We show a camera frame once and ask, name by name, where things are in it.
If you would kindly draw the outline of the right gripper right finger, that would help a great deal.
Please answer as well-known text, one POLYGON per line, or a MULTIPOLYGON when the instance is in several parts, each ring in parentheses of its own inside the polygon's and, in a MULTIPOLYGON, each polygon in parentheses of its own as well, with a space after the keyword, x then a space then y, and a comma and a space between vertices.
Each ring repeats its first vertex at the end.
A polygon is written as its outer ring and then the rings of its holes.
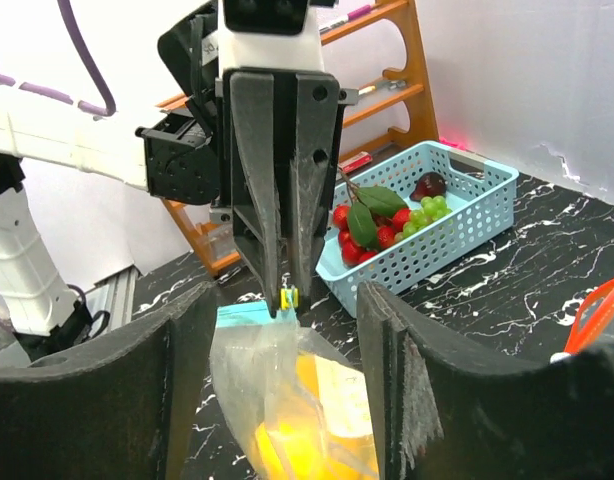
POLYGON ((532 362, 374 282, 357 327, 381 478, 614 479, 614 342, 532 362))

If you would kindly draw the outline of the green white marker pen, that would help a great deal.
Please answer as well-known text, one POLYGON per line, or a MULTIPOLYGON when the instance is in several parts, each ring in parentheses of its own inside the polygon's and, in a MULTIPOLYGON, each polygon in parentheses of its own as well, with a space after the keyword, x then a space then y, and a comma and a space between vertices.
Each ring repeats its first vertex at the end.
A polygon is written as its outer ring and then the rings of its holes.
POLYGON ((368 95, 377 93, 381 90, 399 90, 403 89, 407 86, 407 82, 405 80, 387 80, 383 79, 381 81, 377 81, 373 84, 367 85, 361 88, 358 93, 360 97, 366 97, 368 95))

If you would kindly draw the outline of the pink white marker pen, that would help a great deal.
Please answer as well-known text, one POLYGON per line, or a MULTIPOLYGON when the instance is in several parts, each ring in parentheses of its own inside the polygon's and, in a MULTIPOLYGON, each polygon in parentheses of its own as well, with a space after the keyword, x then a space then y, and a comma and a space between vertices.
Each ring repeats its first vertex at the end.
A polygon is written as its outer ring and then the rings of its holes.
POLYGON ((327 33, 329 31, 332 31, 342 25, 345 25, 346 23, 352 21, 352 20, 356 20, 358 18, 361 18, 369 13, 372 12, 374 6, 372 4, 366 4, 363 5, 362 7, 357 8, 356 10, 353 10, 351 12, 345 13, 337 18, 334 18, 333 20, 329 20, 327 22, 325 22, 323 25, 321 25, 319 27, 319 33, 320 34, 324 34, 327 33))

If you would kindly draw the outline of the green fake grapes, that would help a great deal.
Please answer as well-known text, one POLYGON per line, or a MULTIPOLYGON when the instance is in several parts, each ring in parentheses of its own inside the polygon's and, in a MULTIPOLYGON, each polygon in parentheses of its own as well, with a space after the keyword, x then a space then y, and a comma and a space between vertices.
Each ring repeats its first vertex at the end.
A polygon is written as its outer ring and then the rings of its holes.
POLYGON ((393 216, 392 227, 395 230, 395 241, 400 242, 414 235, 448 216, 451 212, 444 196, 423 197, 418 208, 404 208, 393 216))

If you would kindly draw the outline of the red fake strawberries bunch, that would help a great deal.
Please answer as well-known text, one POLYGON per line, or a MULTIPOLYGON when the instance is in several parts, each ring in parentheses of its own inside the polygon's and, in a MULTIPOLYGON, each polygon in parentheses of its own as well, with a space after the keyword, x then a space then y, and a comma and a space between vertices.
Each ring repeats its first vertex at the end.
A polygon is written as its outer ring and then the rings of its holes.
POLYGON ((338 244, 346 267, 360 265, 396 242, 396 214, 406 209, 405 201, 380 185, 361 186, 339 171, 348 202, 332 211, 338 244))

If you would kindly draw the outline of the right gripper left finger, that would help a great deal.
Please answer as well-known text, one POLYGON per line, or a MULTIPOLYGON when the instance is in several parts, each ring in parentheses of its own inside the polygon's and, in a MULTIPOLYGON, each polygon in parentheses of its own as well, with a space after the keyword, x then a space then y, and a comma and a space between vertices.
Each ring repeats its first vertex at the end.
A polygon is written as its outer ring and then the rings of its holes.
POLYGON ((0 369, 0 479, 177 479, 213 339, 203 282, 99 338, 0 369))

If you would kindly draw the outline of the light blue plastic basket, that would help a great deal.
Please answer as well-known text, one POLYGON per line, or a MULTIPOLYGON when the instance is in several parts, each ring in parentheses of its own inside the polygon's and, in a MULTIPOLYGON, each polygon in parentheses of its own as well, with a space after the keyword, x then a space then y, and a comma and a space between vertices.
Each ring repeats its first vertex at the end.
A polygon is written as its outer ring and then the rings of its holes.
POLYGON ((374 281, 399 294, 513 225, 519 172, 435 141, 412 146, 351 181, 360 187, 387 187, 408 208, 419 210, 421 205, 410 195, 419 178, 429 172, 446 181, 448 213, 368 261, 347 266, 338 229, 328 226, 316 273, 350 316, 356 315, 361 282, 374 281))

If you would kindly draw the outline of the small red white box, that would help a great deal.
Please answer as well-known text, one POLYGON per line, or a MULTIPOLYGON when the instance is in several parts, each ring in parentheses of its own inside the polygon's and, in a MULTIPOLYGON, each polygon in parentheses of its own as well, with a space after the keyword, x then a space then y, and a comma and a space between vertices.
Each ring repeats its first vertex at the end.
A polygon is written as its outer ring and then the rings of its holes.
POLYGON ((372 160, 373 157, 370 153, 361 151, 347 160, 344 160, 339 164, 339 167, 343 173, 350 174, 351 172, 369 165, 372 160))

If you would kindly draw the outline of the blue zip clear bag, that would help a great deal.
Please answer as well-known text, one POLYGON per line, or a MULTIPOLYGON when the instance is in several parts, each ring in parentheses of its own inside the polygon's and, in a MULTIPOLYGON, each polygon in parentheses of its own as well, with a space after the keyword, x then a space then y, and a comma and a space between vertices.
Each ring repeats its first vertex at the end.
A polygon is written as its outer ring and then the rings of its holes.
POLYGON ((261 479, 376 479, 365 377, 300 325, 295 288, 271 315, 263 301, 217 310, 214 392, 261 479))

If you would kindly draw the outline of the dark red fake plum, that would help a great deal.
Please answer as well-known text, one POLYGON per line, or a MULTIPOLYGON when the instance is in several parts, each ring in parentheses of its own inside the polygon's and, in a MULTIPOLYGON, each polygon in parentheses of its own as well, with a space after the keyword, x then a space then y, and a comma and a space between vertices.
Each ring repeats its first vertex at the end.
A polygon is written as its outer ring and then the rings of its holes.
POLYGON ((418 179, 410 199, 421 202, 424 197, 444 196, 446 190, 445 178, 437 172, 428 172, 418 179))

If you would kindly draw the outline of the red zip clear bag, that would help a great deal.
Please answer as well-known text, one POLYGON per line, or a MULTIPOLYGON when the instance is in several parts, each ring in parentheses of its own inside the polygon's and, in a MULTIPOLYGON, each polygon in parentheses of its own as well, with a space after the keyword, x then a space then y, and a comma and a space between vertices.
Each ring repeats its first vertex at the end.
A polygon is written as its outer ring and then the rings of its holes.
POLYGON ((562 361, 584 349, 614 343, 614 278, 593 290, 578 309, 564 350, 549 362, 562 361))

